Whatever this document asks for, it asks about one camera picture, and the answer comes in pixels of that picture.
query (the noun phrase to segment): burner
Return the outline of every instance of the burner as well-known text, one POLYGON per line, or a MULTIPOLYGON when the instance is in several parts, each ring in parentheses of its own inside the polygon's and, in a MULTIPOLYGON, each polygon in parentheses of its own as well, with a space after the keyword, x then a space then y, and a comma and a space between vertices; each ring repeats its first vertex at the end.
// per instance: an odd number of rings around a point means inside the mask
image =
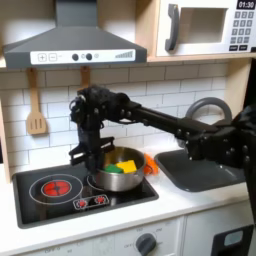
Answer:
POLYGON ((40 204, 57 205, 74 200, 83 190, 82 182, 68 174, 49 175, 34 182, 30 197, 40 204))
POLYGON ((67 195, 72 189, 72 185, 65 180, 49 181, 42 187, 42 194, 49 197, 60 197, 67 195))

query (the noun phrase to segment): white tile backsplash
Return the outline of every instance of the white tile backsplash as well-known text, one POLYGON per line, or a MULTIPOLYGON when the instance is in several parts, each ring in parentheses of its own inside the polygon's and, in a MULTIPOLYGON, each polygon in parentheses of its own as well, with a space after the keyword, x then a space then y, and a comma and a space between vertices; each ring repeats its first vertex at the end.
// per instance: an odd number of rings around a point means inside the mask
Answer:
POLYGON ((198 65, 169 66, 166 67, 165 79, 188 79, 198 76, 198 65))
POLYGON ((50 133, 50 147, 71 145, 78 143, 77 131, 50 133))
POLYGON ((211 78, 186 79, 181 81, 181 92, 207 91, 212 86, 211 78))
POLYGON ((69 102, 48 104, 48 115, 50 118, 69 116, 70 115, 69 102))
MULTIPOLYGON (((38 86, 45 86, 45 72, 38 72, 38 86)), ((26 72, 0 73, 0 90, 28 88, 26 72)))
POLYGON ((226 76, 228 70, 227 64, 205 64, 200 65, 199 77, 226 76))
POLYGON ((212 81, 212 90, 225 90, 226 80, 226 77, 214 77, 212 81))
POLYGON ((5 123, 4 127, 6 137, 25 136, 27 134, 25 121, 5 123))
POLYGON ((47 86, 69 86, 81 84, 79 70, 46 71, 47 86))
POLYGON ((47 148, 49 146, 50 145, 48 135, 29 135, 24 137, 13 137, 7 139, 8 152, 47 148))
POLYGON ((47 119, 48 132, 64 132, 69 130, 69 117, 47 119))
MULTIPOLYGON (((203 97, 224 99, 227 62, 162 62, 101 65, 91 68, 91 84, 113 92, 126 93, 132 101, 172 116, 184 117, 189 106, 203 97)), ((1 70, 0 97, 3 105, 10 166, 40 163, 43 166, 68 164, 71 145, 78 144, 77 126, 70 121, 69 103, 81 88, 79 67, 38 71, 40 109, 48 132, 30 136, 26 119, 30 95, 24 70, 1 70)), ((214 106, 201 108, 194 118, 215 122, 222 113, 214 106)), ((121 125, 104 121, 101 135, 114 136, 115 145, 133 148, 174 145, 173 135, 142 124, 121 125)))
POLYGON ((70 145, 52 148, 43 148, 29 151, 29 160, 32 165, 56 165, 69 163, 70 145))
POLYGON ((180 91, 180 80, 156 81, 147 83, 147 95, 177 93, 180 91))
MULTIPOLYGON (((30 104, 30 93, 24 89, 25 104, 30 104)), ((41 103, 68 101, 68 87, 41 88, 39 90, 39 101, 41 103)))
MULTIPOLYGON (((48 117, 46 104, 40 104, 40 110, 44 117, 48 117)), ((11 122, 26 120, 30 112, 30 105, 3 107, 4 121, 11 122)))
POLYGON ((203 92, 196 92, 195 101, 201 100, 207 97, 214 97, 224 100, 225 90, 215 90, 215 91, 203 91, 203 92))
POLYGON ((143 148, 144 140, 143 136, 119 138, 114 141, 115 146, 128 147, 128 148, 143 148))
POLYGON ((163 97, 163 106, 181 106, 192 104, 194 99, 194 92, 165 94, 163 97))
POLYGON ((0 91, 2 106, 23 105, 22 90, 2 90, 0 91))
POLYGON ((165 67, 130 68, 130 82, 164 80, 165 67))
POLYGON ((128 82, 129 69, 94 69, 91 70, 91 84, 112 84, 128 82))
POLYGON ((8 153, 10 167, 29 164, 28 151, 8 153))
POLYGON ((160 107, 163 104, 162 95, 151 95, 151 96, 141 96, 141 97, 131 97, 132 101, 140 103, 146 108, 156 108, 160 107))

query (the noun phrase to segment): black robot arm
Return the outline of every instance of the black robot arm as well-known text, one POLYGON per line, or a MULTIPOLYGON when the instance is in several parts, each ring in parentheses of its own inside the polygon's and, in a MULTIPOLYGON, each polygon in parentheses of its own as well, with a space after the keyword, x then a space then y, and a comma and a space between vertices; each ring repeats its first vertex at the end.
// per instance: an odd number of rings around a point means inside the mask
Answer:
MULTIPOLYGON (((208 125, 144 108, 123 93, 92 86, 78 92, 70 109, 79 136, 78 147, 70 152, 72 165, 85 162, 91 172, 103 168, 104 154, 114 149, 113 137, 100 138, 104 120, 125 125, 143 123, 184 140, 190 160, 207 159, 243 168, 251 204, 256 203, 256 107, 247 107, 229 124, 220 121, 208 125)), ((256 219, 256 205, 252 208, 256 219)))

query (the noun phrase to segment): cabinet handle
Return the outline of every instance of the cabinet handle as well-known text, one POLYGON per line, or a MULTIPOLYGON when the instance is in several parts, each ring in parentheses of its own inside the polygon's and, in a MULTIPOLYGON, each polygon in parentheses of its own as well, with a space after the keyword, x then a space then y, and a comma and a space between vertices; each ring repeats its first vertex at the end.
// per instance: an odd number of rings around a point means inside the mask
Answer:
POLYGON ((170 39, 166 39, 165 41, 165 50, 172 51, 176 46, 178 35, 179 35, 180 14, 179 14, 178 5, 169 4, 168 15, 172 19, 172 26, 171 26, 170 39))

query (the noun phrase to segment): microwave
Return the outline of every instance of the microwave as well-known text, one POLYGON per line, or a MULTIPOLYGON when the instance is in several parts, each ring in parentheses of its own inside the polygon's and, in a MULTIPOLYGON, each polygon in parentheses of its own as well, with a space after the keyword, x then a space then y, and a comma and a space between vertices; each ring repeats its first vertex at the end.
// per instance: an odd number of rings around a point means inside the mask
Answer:
POLYGON ((256 51, 256 0, 160 0, 157 56, 256 51))

